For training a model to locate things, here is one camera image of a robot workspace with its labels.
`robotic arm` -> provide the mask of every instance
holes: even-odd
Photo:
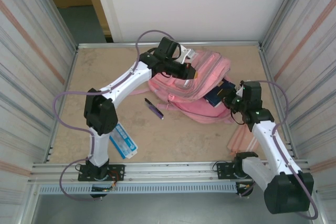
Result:
[[[179,48],[180,55],[173,58],[175,50]],[[196,70],[185,59],[192,58],[194,51],[186,49],[175,41],[162,38],[159,46],[140,55],[136,69],[134,65],[117,80],[100,89],[110,90],[116,83],[123,80],[130,72],[133,74],[112,91],[102,95],[88,95],[86,97],[84,117],[90,131],[94,134],[94,148],[92,158],[86,161],[87,174],[96,180],[108,178],[108,143],[111,131],[118,123],[116,108],[139,85],[147,82],[158,73],[165,73],[175,78],[189,80],[197,77]],[[99,92],[90,89],[90,93]]]
[[[172,58],[176,48],[180,56]],[[150,80],[158,73],[166,73],[175,78],[188,80],[197,77],[197,72],[186,58],[192,58],[194,52],[178,43],[164,37],[159,46],[140,55],[140,62],[136,69],[135,64],[116,81],[100,89],[110,90],[112,86],[124,79],[130,72],[132,76],[112,91],[95,96],[87,96],[84,117],[87,125],[94,133],[93,157],[86,161],[88,175],[95,180],[105,180],[108,177],[108,143],[110,132],[115,128],[118,117],[115,109],[120,102],[136,87]],[[290,162],[294,172],[298,174],[310,195],[313,189],[313,179],[309,173],[303,173],[294,162],[275,132],[276,142],[272,138],[275,127],[274,118],[269,110],[262,108],[261,87],[259,82],[241,82],[240,89],[223,90],[219,94],[224,104],[232,113],[240,112],[243,121],[253,132],[255,138],[262,146],[267,157],[269,167],[266,167],[255,153],[238,153],[232,165],[226,165],[223,173],[234,174],[236,177],[249,175],[264,191],[265,203],[272,214],[282,212],[307,211],[310,201],[305,192],[288,167],[284,157]]]
[[[314,180],[291,158],[277,131],[273,138],[276,124],[270,111],[262,107],[260,83],[242,81],[238,91],[234,88],[222,90],[219,96],[232,113],[242,114],[243,122],[263,148],[269,165],[266,167],[255,153],[238,153],[232,167],[224,172],[239,177],[249,175],[264,191],[266,206],[272,214],[307,211],[310,200],[293,173],[298,175],[310,195]]]

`pen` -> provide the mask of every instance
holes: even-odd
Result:
[[[147,98],[145,98],[145,102],[149,105],[149,109],[153,111],[161,120],[163,120],[163,114],[157,107],[154,106]]]

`label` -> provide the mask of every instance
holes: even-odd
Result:
[[[138,151],[138,146],[134,143],[133,139],[127,134],[121,123],[118,123],[113,131],[110,133],[110,140],[117,148],[121,157],[131,158]]]

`plywood board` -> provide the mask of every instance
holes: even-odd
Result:
[[[240,80],[265,80],[265,73],[258,50],[254,46],[243,47],[194,47],[194,49],[220,52],[231,60],[229,77],[236,84]],[[123,74],[135,61],[134,48],[80,49],[70,90],[88,91],[100,89]],[[264,107],[276,115],[271,93],[262,84]],[[161,102],[148,92],[125,98],[119,105],[119,121],[139,146],[131,159],[122,159],[109,143],[110,162],[193,162],[231,160],[227,144],[237,129],[237,124],[199,124],[179,111],[163,111],[160,120],[144,103]],[[84,95],[69,95],[61,118],[76,127],[86,127],[83,117]],[[55,141],[52,163],[69,163],[84,158],[89,153],[89,135],[60,125]],[[264,158],[261,148],[258,154]]]

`pink plastic bag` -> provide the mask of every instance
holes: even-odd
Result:
[[[232,123],[230,111],[220,104],[211,106],[204,98],[224,78],[230,69],[230,60],[217,52],[196,51],[192,66],[198,76],[194,80],[167,78],[157,74],[148,81],[149,88],[167,104],[159,109],[180,110],[200,123]]]

